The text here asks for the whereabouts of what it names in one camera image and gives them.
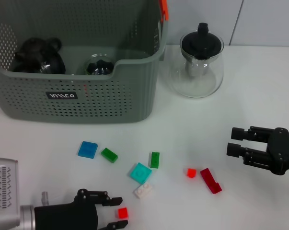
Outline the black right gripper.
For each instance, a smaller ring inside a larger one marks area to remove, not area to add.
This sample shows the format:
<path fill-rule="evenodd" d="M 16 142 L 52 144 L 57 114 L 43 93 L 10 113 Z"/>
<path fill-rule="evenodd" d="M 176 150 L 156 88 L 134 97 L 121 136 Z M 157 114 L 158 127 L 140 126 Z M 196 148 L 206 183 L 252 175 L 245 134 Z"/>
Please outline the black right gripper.
<path fill-rule="evenodd" d="M 276 129 L 251 126 L 248 130 L 233 127 L 231 139 L 249 140 L 267 143 L 267 154 L 241 145 L 228 143 L 227 156 L 242 157 L 245 165 L 271 171 L 276 175 L 284 175 L 289 170 L 289 131 L 285 128 Z"/>

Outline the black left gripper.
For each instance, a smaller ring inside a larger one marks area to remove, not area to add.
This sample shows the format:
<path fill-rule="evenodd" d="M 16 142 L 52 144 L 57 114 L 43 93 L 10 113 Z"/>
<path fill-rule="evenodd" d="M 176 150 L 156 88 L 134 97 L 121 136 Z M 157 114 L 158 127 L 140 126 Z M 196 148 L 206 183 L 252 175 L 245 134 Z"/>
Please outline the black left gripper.
<path fill-rule="evenodd" d="M 35 207 L 35 228 L 37 230 L 96 230 L 98 217 L 95 205 L 118 206 L 122 197 L 111 198 L 107 191 L 78 191 L 74 201 L 68 204 Z M 128 220 L 108 223 L 99 230 L 120 230 Z"/>

